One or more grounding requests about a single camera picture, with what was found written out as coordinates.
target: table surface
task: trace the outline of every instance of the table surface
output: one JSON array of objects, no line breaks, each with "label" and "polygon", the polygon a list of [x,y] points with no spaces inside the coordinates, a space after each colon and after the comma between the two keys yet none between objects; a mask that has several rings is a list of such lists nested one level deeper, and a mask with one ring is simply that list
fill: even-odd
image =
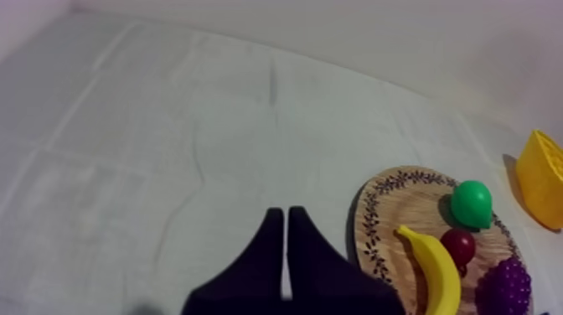
[{"label": "table surface", "polygon": [[486,117],[279,49],[88,13],[0,65],[0,96],[2,314],[177,314],[271,206],[304,205],[345,255],[353,196],[400,165],[486,183],[535,313],[563,313],[563,236],[522,210],[507,173],[526,138]]}]

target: wooden plate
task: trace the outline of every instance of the wooden plate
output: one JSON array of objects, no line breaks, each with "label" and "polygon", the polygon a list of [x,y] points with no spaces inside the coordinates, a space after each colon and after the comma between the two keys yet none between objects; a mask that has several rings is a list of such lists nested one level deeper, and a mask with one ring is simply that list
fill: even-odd
[{"label": "wooden plate", "polygon": [[[354,215],[354,243],[360,268],[395,287],[407,313],[426,310],[426,280],[412,255],[411,245],[396,236],[406,225],[440,239],[453,224],[450,198],[457,182],[422,167],[390,168],[368,181],[359,193]],[[475,257],[462,279],[462,302],[457,314],[475,314],[475,287],[485,272],[512,255],[520,257],[510,232],[493,214],[488,230],[473,233]]]}]

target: yellow basket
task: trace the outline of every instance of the yellow basket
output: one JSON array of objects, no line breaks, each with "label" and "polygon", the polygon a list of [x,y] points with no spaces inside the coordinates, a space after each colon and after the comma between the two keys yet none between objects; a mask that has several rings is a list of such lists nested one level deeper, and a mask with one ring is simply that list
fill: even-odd
[{"label": "yellow basket", "polygon": [[563,228],[563,151],[557,143],[534,130],[516,173],[531,214],[550,229]]}]

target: grape cluster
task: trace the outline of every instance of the grape cluster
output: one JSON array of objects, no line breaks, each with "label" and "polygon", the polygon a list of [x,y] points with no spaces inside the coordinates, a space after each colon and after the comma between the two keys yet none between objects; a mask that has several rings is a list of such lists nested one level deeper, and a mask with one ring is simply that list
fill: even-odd
[{"label": "grape cluster", "polygon": [[501,261],[479,280],[475,302],[479,314],[526,314],[531,295],[531,278],[515,256]]}]

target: toy banana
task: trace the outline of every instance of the toy banana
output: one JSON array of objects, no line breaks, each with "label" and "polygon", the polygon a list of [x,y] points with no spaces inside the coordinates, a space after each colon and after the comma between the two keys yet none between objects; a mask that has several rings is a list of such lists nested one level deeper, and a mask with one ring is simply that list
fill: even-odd
[{"label": "toy banana", "polygon": [[409,239],[416,260],[424,271],[428,285],[426,315],[455,314],[462,296],[462,284],[446,248],[434,236],[418,234],[404,225],[397,233]]}]

